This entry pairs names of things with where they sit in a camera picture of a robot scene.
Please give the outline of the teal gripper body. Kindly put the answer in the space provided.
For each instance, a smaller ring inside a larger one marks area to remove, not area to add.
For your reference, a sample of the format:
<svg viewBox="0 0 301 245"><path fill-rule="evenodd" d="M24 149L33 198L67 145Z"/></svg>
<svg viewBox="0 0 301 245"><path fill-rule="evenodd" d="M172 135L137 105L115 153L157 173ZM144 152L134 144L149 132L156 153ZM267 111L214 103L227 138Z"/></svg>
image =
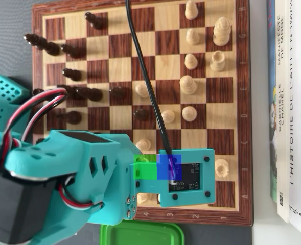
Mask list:
<svg viewBox="0 0 301 245"><path fill-rule="evenodd" d="M128 135L116 135L115 140L120 143L117 153L118 183L116 184L118 197L118 220L132 220L137 210L137 194L132 164L134 155L137 154L137 147L132 143Z"/></svg>

